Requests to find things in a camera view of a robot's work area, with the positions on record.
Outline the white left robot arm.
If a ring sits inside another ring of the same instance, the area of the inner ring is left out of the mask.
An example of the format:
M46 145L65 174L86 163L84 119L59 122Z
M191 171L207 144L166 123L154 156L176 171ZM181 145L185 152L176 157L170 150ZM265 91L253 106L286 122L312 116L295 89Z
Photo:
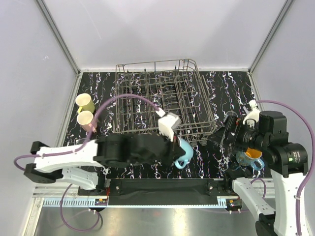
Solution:
M192 158L193 150L183 139L153 134L111 134L85 145L47 147L34 143L36 157L27 164L24 175L35 183L67 182L90 190L95 195L105 192L103 174L82 170L82 166L126 168L129 165L161 161L182 169Z

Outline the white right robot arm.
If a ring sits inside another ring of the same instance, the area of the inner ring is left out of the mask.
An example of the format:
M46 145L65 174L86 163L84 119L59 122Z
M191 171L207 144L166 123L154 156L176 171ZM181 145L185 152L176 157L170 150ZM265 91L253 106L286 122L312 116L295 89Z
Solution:
M223 190L228 195L237 194L255 219L259 236L309 235L304 194L298 189L308 173L306 149L288 140L287 119L281 112L263 111L253 127L234 115L226 116L217 135L219 144L234 151L253 149L262 153L270 169L276 207L272 208L243 176L227 177Z

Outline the light blue ceramic mug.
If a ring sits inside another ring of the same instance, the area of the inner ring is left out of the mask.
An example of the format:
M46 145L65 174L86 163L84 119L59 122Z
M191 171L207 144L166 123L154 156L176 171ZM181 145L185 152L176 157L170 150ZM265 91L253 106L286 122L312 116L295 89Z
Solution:
M178 138L177 140L178 146L180 148L180 154L179 157L174 161L174 165L181 170L186 167L192 159L194 150L192 146L184 139Z

